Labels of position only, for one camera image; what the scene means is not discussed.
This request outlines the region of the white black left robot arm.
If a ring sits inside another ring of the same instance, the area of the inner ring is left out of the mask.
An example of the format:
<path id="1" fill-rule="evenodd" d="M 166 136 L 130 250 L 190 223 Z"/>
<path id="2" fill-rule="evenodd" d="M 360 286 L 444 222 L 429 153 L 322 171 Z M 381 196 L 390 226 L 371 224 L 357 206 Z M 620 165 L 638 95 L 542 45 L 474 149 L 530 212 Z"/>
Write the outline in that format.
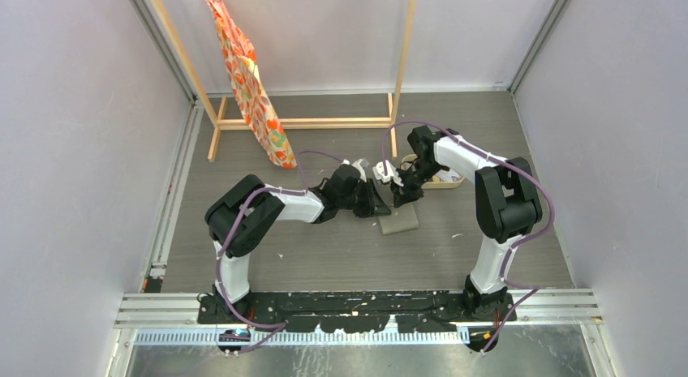
<path id="1" fill-rule="evenodd" d="M 249 174 L 226 192 L 204 215 L 216 254 L 214 292 L 217 312 L 229 323 L 240 323 L 249 311 L 250 254 L 273 224 L 300 221 L 321 224 L 340 211 L 358 218 L 388 216 L 376 184 L 358 165 L 342 163 L 317 186 L 288 190 Z"/>

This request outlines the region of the grey card holder wallet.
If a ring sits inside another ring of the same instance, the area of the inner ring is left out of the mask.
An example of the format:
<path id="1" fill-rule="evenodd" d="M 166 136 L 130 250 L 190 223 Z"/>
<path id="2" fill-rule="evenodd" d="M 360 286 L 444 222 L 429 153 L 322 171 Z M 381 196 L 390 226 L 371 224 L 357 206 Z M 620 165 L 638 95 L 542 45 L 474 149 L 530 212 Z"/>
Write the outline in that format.
<path id="1" fill-rule="evenodd" d="M 389 215 L 379 216 L 378 223 L 383 235 L 403 233 L 419 228 L 419 218 L 414 204 L 393 208 Z"/>

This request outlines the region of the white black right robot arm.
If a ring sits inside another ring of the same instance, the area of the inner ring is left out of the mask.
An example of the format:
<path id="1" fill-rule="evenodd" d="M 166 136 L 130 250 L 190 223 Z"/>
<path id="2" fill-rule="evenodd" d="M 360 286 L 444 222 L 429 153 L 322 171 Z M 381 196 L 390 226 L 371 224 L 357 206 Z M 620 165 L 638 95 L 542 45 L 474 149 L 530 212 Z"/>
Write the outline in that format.
<path id="1" fill-rule="evenodd" d="M 483 234 L 478 259 L 467 276 L 460 306 L 473 320 L 484 320 L 508 305 L 506 275 L 521 241 L 543 216 L 539 183 L 523 157 L 495 156 L 469 143 L 457 131 L 417 126 L 407 140 L 415 159 L 407 168 L 387 158 L 373 170 L 390 186 L 396 208 L 423 198 L 424 184 L 438 172 L 454 171 L 472 183 L 475 217 Z"/>

